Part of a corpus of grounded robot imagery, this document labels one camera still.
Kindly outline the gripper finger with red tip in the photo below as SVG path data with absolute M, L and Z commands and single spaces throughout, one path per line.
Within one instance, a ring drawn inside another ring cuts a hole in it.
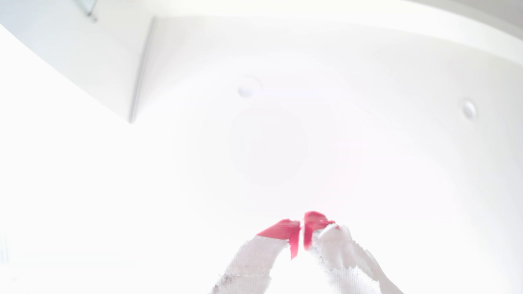
M 298 255 L 301 224 L 283 219 L 246 241 L 219 277 L 210 293 L 265 293 L 271 271 L 280 254 Z
M 348 227 L 317 211 L 304 213 L 303 220 L 304 249 L 323 271 L 332 293 L 403 293 Z

